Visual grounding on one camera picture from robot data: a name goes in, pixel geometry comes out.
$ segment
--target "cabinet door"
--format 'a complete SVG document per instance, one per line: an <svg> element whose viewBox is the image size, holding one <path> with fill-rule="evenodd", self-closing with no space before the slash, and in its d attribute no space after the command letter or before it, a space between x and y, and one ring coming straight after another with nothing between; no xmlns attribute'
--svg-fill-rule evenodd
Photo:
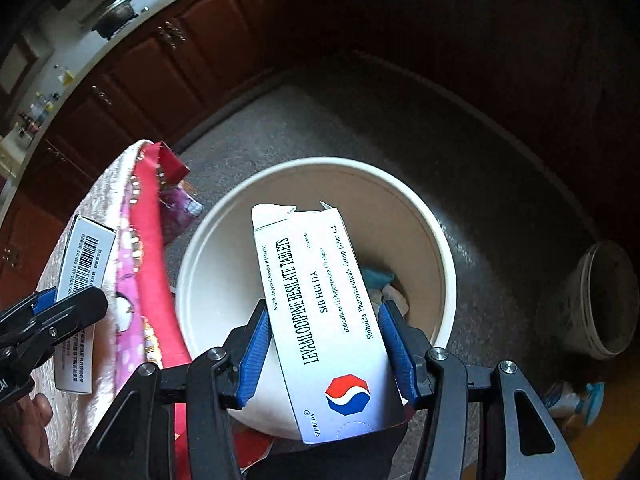
<svg viewBox="0 0 640 480"><path fill-rule="evenodd" d="M287 64L302 59L309 45L306 0L243 0L260 31L268 62Z"/></svg>
<svg viewBox="0 0 640 480"><path fill-rule="evenodd" d="M0 310L31 294L65 224L18 192L0 229Z"/></svg>
<svg viewBox="0 0 640 480"><path fill-rule="evenodd" d="M150 20L123 40L100 70L111 91L152 124L152 140L171 144L203 120L207 104L159 23Z"/></svg>
<svg viewBox="0 0 640 480"><path fill-rule="evenodd" d="M184 45L193 45L189 55L204 66L203 84L223 100L264 70L264 50L241 0L183 0L172 13Z"/></svg>
<svg viewBox="0 0 640 480"><path fill-rule="evenodd" d="M37 207L67 222L94 183L59 150L41 140L24 171L18 191Z"/></svg>
<svg viewBox="0 0 640 480"><path fill-rule="evenodd" d="M141 139L153 141L160 139L160 134L149 118L132 103L127 95L113 85L110 78L100 73L95 78L91 90L113 121L124 128L131 142Z"/></svg>
<svg viewBox="0 0 640 480"><path fill-rule="evenodd" d="M136 140L113 114L118 105L88 81L74 90L53 118L45 136L92 178Z"/></svg>

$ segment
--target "white plastic bucket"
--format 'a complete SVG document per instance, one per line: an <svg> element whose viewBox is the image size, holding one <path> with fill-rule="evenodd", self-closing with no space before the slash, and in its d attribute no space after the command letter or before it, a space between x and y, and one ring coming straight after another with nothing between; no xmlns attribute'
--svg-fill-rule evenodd
<svg viewBox="0 0 640 480"><path fill-rule="evenodd" d="M631 260L607 240L593 245L580 259L538 325L553 333L567 351L608 359L631 343L639 304Z"/></svg>
<svg viewBox="0 0 640 480"><path fill-rule="evenodd" d="M344 158L304 158L273 166L233 189L204 218L178 277L176 314L192 358L221 345L246 324L264 297L252 229L259 203L337 207L359 263L398 276L408 321L434 346L445 347L456 311L456 276L449 246L427 206L378 168ZM299 439L280 364L271 344L253 399L229 412L264 433Z"/></svg>

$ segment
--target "gray carpet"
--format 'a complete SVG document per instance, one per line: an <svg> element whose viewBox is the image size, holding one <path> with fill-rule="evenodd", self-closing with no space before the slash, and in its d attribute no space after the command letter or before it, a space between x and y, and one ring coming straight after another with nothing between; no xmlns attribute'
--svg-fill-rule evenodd
<svg viewBox="0 0 640 480"><path fill-rule="evenodd" d="M472 364L512 359L539 391L562 374L564 356L534 336L536 304L593 240L526 158L424 85L353 56L322 60L292 73L181 157L209 210L252 174L318 155L382 168L433 211L458 281L450 351ZM166 252L174 285L194 228ZM408 477L423 422L424 414L411 421L389 478ZM477 452L478 408L471 405L465 463Z"/></svg>

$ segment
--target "blue gripper pad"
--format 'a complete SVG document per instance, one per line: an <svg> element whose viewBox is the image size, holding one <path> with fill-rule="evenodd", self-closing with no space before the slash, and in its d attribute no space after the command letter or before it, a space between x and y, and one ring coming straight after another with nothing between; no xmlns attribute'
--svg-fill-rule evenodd
<svg viewBox="0 0 640 480"><path fill-rule="evenodd" d="M255 394L270 343L271 323L269 322L269 314L265 309L258 320L254 335L249 341L244 358L239 365L239 386L236 397L242 407Z"/></svg>
<svg viewBox="0 0 640 480"><path fill-rule="evenodd" d="M56 303L56 291L57 288L53 287L39 295L36 306L33 307L34 316L47 310L50 306Z"/></svg>
<svg viewBox="0 0 640 480"><path fill-rule="evenodd" d="M400 394L415 406L418 401L418 386L415 375L415 363L407 351L396 324L389 313L389 308L398 309L393 301L383 301L378 313L378 325L382 340L385 343L386 355L396 375L396 383Z"/></svg>

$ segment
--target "purple fabric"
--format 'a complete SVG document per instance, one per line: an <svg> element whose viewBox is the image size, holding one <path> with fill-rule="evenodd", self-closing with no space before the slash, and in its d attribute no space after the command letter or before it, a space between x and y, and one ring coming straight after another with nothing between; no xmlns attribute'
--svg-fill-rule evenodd
<svg viewBox="0 0 640 480"><path fill-rule="evenodd" d="M196 202L180 185L160 191L160 225L165 245L185 232L202 213Z"/></svg>

